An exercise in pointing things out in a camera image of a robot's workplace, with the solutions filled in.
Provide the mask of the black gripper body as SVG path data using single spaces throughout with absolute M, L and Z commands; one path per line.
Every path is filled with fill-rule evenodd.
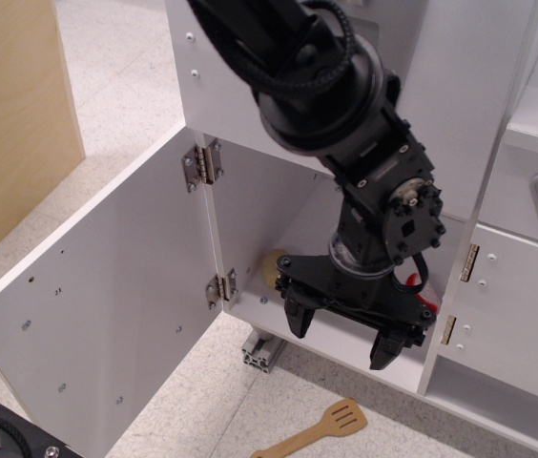
M 286 255 L 277 263 L 276 289 L 284 301 L 294 295 L 313 303 L 317 310 L 340 314 L 378 331 L 402 331 L 406 347 L 420 345 L 437 315 L 414 297 L 426 285 L 428 268 L 421 254 L 413 260 L 421 283 L 406 286 L 393 272 L 364 277 L 341 270 L 327 255 Z

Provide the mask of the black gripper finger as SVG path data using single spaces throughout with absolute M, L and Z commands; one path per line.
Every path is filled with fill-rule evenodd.
M 402 352 L 405 334 L 401 331 L 380 331 L 370 352 L 370 369 L 384 370 Z
M 303 339 L 315 316 L 317 307 L 303 298 L 287 295 L 284 311 L 290 331 L 299 339 Z

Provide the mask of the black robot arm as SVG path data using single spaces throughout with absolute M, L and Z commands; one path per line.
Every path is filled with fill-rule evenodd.
M 374 328 L 370 366 L 388 367 L 436 321 L 419 295 L 424 251 L 445 233 L 432 163 L 396 110 L 399 77 L 332 1 L 194 1 L 191 9 L 249 85 L 269 136 L 317 158 L 343 194 L 328 254 L 276 261 L 291 332 L 303 338 L 328 310 Z

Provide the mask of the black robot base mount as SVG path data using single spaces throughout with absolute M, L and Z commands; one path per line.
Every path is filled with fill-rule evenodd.
M 81 458 L 69 445 L 0 406 L 0 457 Z

